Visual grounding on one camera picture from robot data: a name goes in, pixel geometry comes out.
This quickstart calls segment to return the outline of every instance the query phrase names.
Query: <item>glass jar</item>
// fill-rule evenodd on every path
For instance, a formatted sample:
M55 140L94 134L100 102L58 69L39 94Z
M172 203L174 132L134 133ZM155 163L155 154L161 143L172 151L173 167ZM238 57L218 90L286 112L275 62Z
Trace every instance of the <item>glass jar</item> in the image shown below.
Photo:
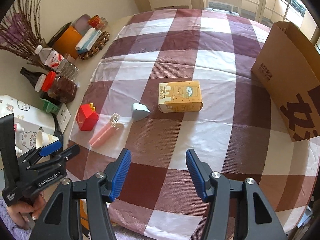
M47 76L39 77L35 90L48 93L48 96L61 103L70 103L75 99L77 86L70 79L50 71Z

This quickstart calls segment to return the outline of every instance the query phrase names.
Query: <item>checkered tablecloth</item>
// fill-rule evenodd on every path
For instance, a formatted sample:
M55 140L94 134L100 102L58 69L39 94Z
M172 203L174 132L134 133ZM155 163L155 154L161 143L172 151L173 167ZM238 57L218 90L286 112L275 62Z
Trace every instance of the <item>checkered tablecloth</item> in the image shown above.
M73 179L103 171L122 148L132 163L111 219L155 239L199 239L207 204L194 190L186 150L229 179L254 178L284 230L292 229L311 197L320 140L293 143L268 92L251 74L269 28L223 13L171 9L135 15L99 63L83 103L100 119L91 132L75 122L69 145L81 153L68 162ZM167 113L157 107L161 82L199 80L200 112ZM131 105L145 104L147 118L131 122ZM124 128L103 146L88 141L121 115ZM231 202L228 239L235 223Z

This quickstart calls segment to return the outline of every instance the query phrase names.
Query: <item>human hand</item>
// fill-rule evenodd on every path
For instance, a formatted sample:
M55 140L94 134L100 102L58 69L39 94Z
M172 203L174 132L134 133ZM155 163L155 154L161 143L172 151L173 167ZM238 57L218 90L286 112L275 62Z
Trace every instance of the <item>human hand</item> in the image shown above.
M44 209L46 203L47 202L44 199L44 192L41 191L39 196L36 198L35 202L33 203L33 209L34 209L32 213L33 220L37 220L40 217L40 214Z
M28 218L22 216L23 213L32 213L32 219L37 220L46 205L44 200L43 191L40 192L39 196L36 198L33 206L25 203L23 201L18 201L16 204L7 207L7 211L12 221L20 228L28 229Z

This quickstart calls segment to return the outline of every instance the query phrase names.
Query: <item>yellow box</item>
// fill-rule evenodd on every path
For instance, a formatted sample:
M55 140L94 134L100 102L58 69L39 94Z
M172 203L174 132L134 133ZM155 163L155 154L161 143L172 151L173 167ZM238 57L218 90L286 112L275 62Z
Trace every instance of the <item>yellow box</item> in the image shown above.
M159 84L158 107L163 113L195 112L203 106L199 81Z

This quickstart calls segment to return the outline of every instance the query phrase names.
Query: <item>pink tongs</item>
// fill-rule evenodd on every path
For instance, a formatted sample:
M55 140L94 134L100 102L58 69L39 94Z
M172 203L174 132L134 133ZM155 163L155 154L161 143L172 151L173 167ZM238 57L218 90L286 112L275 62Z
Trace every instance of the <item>pink tongs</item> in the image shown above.
M116 130L123 126L123 124L119 122L119 118L120 115L114 113L111 116L110 121L90 139L89 143L92 148L100 147L109 137L114 134Z

